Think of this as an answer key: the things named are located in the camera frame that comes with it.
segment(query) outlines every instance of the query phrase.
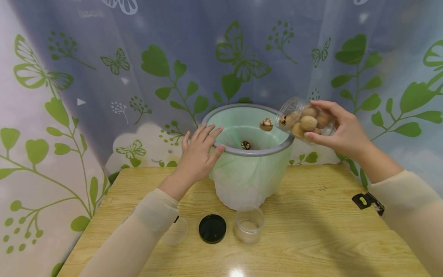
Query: left hand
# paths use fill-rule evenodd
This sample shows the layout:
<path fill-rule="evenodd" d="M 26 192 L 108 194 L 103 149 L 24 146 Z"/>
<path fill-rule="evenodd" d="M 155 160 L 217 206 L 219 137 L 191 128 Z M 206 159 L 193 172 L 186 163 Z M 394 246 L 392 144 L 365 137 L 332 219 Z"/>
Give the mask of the left hand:
<path fill-rule="evenodd" d="M 214 128 L 215 124 L 207 127 L 206 124 L 202 124 L 189 142 L 189 131 L 182 140 L 182 157 L 173 175 L 190 186 L 209 175 L 225 150 L 225 146 L 220 145 L 209 155 L 215 139 L 223 131 L 223 127 L 219 127 L 211 133 Z"/>

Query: bucket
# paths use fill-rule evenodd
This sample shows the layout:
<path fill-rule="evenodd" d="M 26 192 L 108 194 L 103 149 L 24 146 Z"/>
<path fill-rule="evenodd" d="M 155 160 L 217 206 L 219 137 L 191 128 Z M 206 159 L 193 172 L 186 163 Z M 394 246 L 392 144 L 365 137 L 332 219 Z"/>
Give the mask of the bucket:
<path fill-rule="evenodd" d="M 260 128 L 265 118 L 278 112 L 255 104 L 231 104 L 207 114 L 203 123 L 223 126 L 214 147 L 225 145 L 225 152 L 209 177 L 214 180 L 220 201 L 237 210 L 252 204 L 257 207 L 274 194 L 286 171 L 294 137 L 276 127 Z"/>

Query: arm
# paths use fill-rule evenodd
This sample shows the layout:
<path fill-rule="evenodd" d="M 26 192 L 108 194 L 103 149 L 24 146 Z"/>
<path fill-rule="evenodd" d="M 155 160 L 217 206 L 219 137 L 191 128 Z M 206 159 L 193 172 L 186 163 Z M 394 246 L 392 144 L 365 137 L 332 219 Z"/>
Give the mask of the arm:
<path fill-rule="evenodd" d="M 159 189 L 148 193 L 80 276 L 138 276 L 160 238 L 177 218 L 177 203 Z"/>
<path fill-rule="evenodd" d="M 443 272 L 443 200 L 414 173 L 378 149 L 357 118 L 336 103 L 312 101 L 329 110 L 339 127 L 330 137 L 306 133 L 307 139 L 351 157 L 363 168 L 372 184 L 369 192 L 385 207 L 382 216 L 411 248 L 432 276 Z"/>
<path fill-rule="evenodd" d="M 143 269 L 156 244 L 179 213 L 178 202 L 190 187 L 208 176 L 225 147 L 209 156 L 220 127 L 200 126 L 191 141 L 186 133 L 179 164 L 157 189 L 148 193 L 133 213 L 112 233 L 88 262 L 81 277 L 135 277 Z"/>

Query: gray bucket rim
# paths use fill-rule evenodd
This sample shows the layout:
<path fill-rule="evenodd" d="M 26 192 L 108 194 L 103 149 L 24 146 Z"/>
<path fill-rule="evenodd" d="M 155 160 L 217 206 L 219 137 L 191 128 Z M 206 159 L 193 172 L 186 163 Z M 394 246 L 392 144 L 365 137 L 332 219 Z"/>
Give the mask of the gray bucket rim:
<path fill-rule="evenodd" d="M 241 104 L 241 103 L 240 104 L 228 104 L 228 105 L 216 108 L 215 110 L 209 112 L 203 118 L 202 124 L 207 124 L 209 122 L 209 119 L 211 119 L 211 117 L 213 117 L 215 114 L 217 114 L 221 111 L 224 111 L 226 109 L 241 108 L 241 107 L 263 109 L 265 111 L 268 111 L 268 112 L 274 114 L 275 116 L 277 116 L 277 114 L 278 114 L 278 111 L 274 110 L 273 108 L 269 108 L 269 107 L 259 105 L 259 104 L 247 104 L 247 103 L 245 103 L 245 104 Z M 293 135 L 288 134 L 288 138 L 284 142 L 282 142 L 281 144 L 277 145 L 276 147 L 272 147 L 272 148 L 268 148 L 268 149 L 261 149 L 261 150 L 243 150 L 243 149 L 237 149 L 237 148 L 229 147 L 229 146 L 225 145 L 225 153 L 232 154 L 235 156 L 243 156 L 243 157 L 269 156 L 269 155 L 273 155 L 273 154 L 279 153 L 279 152 L 287 149 L 294 142 L 294 138 L 295 137 Z M 221 144 L 218 143 L 217 141 L 215 141 L 213 144 L 214 147 L 218 147 L 219 145 L 221 145 Z"/>

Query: curtain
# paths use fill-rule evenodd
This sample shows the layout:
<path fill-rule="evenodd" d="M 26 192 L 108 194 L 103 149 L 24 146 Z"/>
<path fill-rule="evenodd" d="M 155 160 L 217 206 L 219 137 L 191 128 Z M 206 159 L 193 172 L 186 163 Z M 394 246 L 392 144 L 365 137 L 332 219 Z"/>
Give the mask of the curtain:
<path fill-rule="evenodd" d="M 176 166 L 186 131 L 231 103 L 279 110 L 293 96 L 336 101 L 378 147 L 443 194 L 441 1 L 0 7 L 7 276 L 55 276 L 121 169 Z M 296 140 L 288 161 L 337 163 L 368 185 L 358 164 L 325 147 Z"/>

